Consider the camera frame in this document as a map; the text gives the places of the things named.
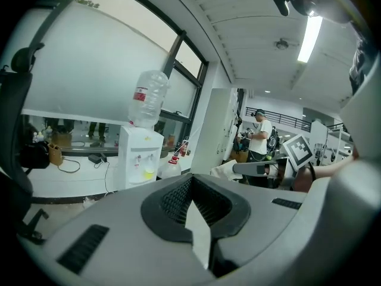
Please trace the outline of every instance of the white t-shirt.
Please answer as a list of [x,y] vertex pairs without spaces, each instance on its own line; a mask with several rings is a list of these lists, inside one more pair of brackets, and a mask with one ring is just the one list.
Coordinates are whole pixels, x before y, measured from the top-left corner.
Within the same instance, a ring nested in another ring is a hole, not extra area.
[[[261,131],[267,132],[267,139],[271,136],[273,127],[269,120],[263,120],[255,130],[255,133],[260,133]],[[266,155],[267,154],[267,139],[251,139],[249,150],[255,151],[258,154]]]

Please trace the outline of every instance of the white cabinet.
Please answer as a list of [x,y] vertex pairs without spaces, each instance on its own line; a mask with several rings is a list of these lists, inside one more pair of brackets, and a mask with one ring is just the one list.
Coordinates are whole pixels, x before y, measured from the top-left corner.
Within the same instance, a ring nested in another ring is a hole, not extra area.
[[221,164],[228,148],[237,110],[236,89],[213,89],[201,128],[192,173],[210,174]]

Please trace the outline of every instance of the water dispenser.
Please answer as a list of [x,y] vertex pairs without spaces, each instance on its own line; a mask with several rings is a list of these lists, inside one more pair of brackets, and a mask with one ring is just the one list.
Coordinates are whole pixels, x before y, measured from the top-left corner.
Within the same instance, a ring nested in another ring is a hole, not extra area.
[[118,190],[156,180],[164,137],[150,129],[127,124],[120,127]]

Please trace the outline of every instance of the fluorescent light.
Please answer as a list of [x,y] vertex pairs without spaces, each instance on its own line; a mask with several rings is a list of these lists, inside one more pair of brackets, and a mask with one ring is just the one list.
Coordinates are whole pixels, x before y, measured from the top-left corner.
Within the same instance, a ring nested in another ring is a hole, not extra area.
[[317,37],[319,35],[322,21],[323,18],[321,18],[320,16],[308,18],[302,48],[298,56],[298,61],[307,63],[310,59],[311,53],[314,49]]

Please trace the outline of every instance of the red label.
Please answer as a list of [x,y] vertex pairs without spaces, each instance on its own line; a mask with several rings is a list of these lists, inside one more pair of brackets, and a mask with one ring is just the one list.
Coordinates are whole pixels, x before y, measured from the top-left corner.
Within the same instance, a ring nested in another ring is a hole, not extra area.
[[146,93],[147,93],[147,88],[136,87],[135,93],[133,94],[133,99],[144,102]]

